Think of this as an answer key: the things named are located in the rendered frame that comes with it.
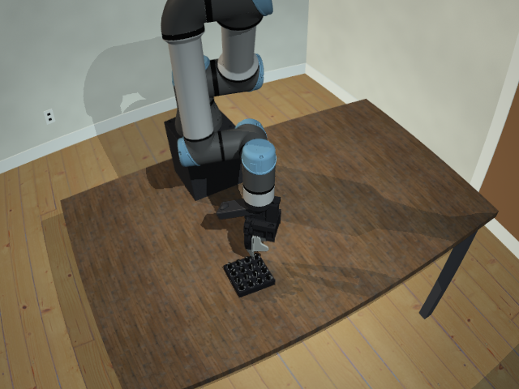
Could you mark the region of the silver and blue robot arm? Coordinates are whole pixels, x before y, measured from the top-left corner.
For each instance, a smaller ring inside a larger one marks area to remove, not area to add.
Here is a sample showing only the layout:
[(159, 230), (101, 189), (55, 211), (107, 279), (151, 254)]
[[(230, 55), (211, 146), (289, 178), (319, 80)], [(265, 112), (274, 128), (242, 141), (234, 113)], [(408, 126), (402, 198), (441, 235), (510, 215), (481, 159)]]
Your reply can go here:
[[(248, 118), (237, 129), (218, 131), (223, 120), (214, 101), (214, 96), (262, 87), (264, 65), (254, 53), (255, 31), (262, 18), (272, 13), (272, 0), (167, 0), (162, 13), (161, 34), (169, 46), (178, 107), (175, 128), (182, 136), (178, 139), (181, 165), (239, 158), (242, 163), (243, 199), (222, 202), (217, 210), (220, 220), (255, 215), (244, 200), (262, 207), (274, 199), (277, 156), (263, 126)], [(221, 26), (222, 54), (209, 60), (201, 36), (204, 23), (216, 21)]]

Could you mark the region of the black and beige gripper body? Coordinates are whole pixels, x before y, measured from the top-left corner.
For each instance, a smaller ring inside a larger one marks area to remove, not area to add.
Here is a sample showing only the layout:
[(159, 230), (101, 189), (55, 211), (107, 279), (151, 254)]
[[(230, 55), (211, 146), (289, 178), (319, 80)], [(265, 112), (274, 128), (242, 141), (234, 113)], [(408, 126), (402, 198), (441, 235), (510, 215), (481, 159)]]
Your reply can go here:
[[(270, 204), (262, 207), (255, 207), (246, 203), (244, 200), (246, 207), (255, 211), (256, 214), (244, 216), (245, 222), (243, 232), (245, 233), (247, 228), (249, 229), (250, 235), (266, 238), (266, 241), (268, 242), (275, 242), (275, 236), (279, 224), (281, 223), (281, 209), (279, 209), (280, 201), (281, 197), (274, 196), (274, 199)], [(279, 214), (277, 209), (279, 209)]]

